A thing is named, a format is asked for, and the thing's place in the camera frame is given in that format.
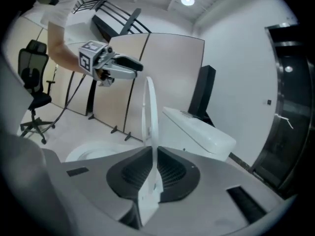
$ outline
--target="metal railing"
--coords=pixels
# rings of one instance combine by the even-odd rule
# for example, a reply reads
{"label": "metal railing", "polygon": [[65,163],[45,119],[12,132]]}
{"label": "metal railing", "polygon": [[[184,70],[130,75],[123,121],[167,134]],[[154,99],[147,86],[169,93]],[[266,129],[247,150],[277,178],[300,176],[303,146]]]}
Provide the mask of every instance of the metal railing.
{"label": "metal railing", "polygon": [[78,11],[92,9],[95,9],[95,11],[101,10],[123,26],[123,29],[117,35],[126,35],[129,32],[132,34],[144,32],[151,33],[151,31],[143,25],[143,23],[137,20],[137,17],[141,13],[141,9],[137,8],[132,14],[130,14],[108,0],[91,0],[87,2],[78,0],[72,13],[75,14]]}

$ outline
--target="white toilet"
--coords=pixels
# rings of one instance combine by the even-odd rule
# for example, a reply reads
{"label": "white toilet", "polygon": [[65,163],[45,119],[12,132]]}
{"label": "white toilet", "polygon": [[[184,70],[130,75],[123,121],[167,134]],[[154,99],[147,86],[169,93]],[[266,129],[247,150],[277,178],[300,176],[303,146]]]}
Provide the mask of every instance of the white toilet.
{"label": "white toilet", "polygon": [[203,121],[164,107],[158,120],[159,145],[225,161],[236,141]]}

